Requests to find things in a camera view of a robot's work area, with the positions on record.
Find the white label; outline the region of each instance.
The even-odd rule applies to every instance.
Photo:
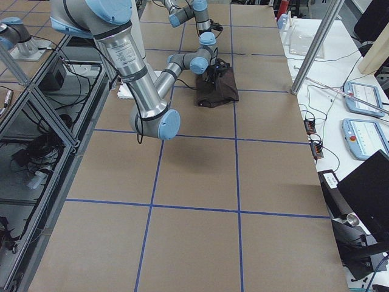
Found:
[[[358,99],[362,99],[368,103],[371,103],[372,105],[378,106],[376,94],[375,94],[373,87],[353,84],[353,93],[354,93],[354,96],[357,97]],[[372,111],[375,113],[379,112],[375,108],[372,108],[372,107],[365,105],[361,102],[355,102],[355,106],[356,106],[356,108],[359,108],[360,110],[367,110],[367,111]]]
[[[107,51],[117,68],[127,67],[138,60],[131,43],[124,43],[117,47],[107,47]]]
[[[338,185],[338,181],[336,180],[335,176],[330,172],[330,173],[325,173],[324,179],[328,183],[328,186],[332,189],[336,189]]]

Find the white table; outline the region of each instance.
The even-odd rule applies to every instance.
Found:
[[[318,26],[320,25],[319,19],[293,19],[295,22],[295,31],[299,30],[304,32],[305,34],[315,34]],[[284,43],[284,51],[285,55],[288,58],[289,70],[291,72],[292,78],[297,75],[298,69],[302,60],[293,60],[294,59],[304,59],[304,56],[290,54],[289,46],[287,45],[287,41],[284,40],[284,33],[280,32],[281,38]],[[317,58],[312,65],[311,70],[309,71],[308,77],[319,81],[323,84],[332,87],[340,87],[345,82],[348,74],[351,71],[351,68],[358,61],[361,62],[362,58],[360,58],[361,54],[359,53],[358,48],[354,44],[354,41],[349,36],[345,26],[341,21],[335,21],[332,25],[331,30],[326,37],[326,40],[323,44],[324,50],[324,58]],[[327,61],[325,60],[336,60],[340,57],[344,57],[351,54],[349,57],[342,58],[337,61]],[[374,75],[364,76],[358,71],[357,66],[354,68],[348,80],[352,80],[354,78],[362,77],[356,80],[359,83],[374,85],[379,88],[380,96],[383,102],[388,102],[388,99],[379,86],[377,80]],[[378,120],[374,117],[364,116],[362,114],[354,114],[348,111],[345,105],[344,97],[341,97],[340,94],[337,95],[335,92],[330,90],[322,90],[316,87],[310,86],[310,101],[308,97],[308,85],[316,85],[309,81],[305,81],[301,90],[299,91],[297,97],[298,102],[301,104],[301,110],[306,110],[305,106],[310,105],[313,108],[316,108],[320,111],[327,112],[330,108],[332,102],[332,108],[329,111],[327,121],[325,122],[324,130],[323,120],[316,121],[316,130],[320,137],[323,137],[324,134],[324,143],[323,145],[333,151],[340,159],[339,169],[336,171],[336,175],[339,180],[342,180],[346,177],[350,172],[352,172],[355,168],[357,168],[363,161],[359,161],[353,157],[351,152],[348,149],[346,141],[344,139],[343,131],[342,131],[342,120],[346,118],[350,119],[363,119],[363,120],[375,120],[379,121],[380,126],[386,136],[389,138],[389,122],[384,122],[382,120]],[[308,111],[314,113],[316,118],[324,118],[324,115],[308,106]],[[317,171],[333,169],[335,170],[338,166],[338,162],[336,157],[331,154],[328,150],[323,150],[324,158],[319,159],[317,161],[316,169]],[[347,273],[347,280],[349,287],[357,287],[360,288],[362,284],[364,284],[361,280],[358,282],[351,282],[352,275]],[[373,283],[379,283],[381,285],[389,286],[389,272],[381,272],[378,273],[375,277]]]

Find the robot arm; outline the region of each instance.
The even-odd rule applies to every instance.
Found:
[[[0,22],[0,43],[10,50],[18,43],[25,43],[31,40],[23,22],[17,17],[4,18]]]
[[[51,3],[54,29],[68,35],[94,38],[105,46],[135,99],[130,115],[133,130],[159,139],[175,137],[180,116],[169,109],[163,97],[182,70],[190,68],[197,74],[206,70],[215,58],[215,37],[211,45],[204,41],[196,53],[173,55],[154,84],[131,36],[131,0],[52,0]]]
[[[207,0],[194,0],[191,4],[188,4],[183,8],[177,5],[176,0],[160,0],[160,2],[169,12],[169,21],[171,26],[180,26],[194,17],[199,35],[203,32],[211,31],[212,21],[208,15]]]

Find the computer monitor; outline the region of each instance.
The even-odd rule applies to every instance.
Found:
[[[375,152],[337,187],[377,242],[389,241],[389,157]]]

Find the brown cloth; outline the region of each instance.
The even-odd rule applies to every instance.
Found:
[[[233,69],[228,68],[222,77],[218,77],[215,85],[205,82],[203,76],[196,77],[196,103],[198,106],[214,108],[229,102],[239,101]]]

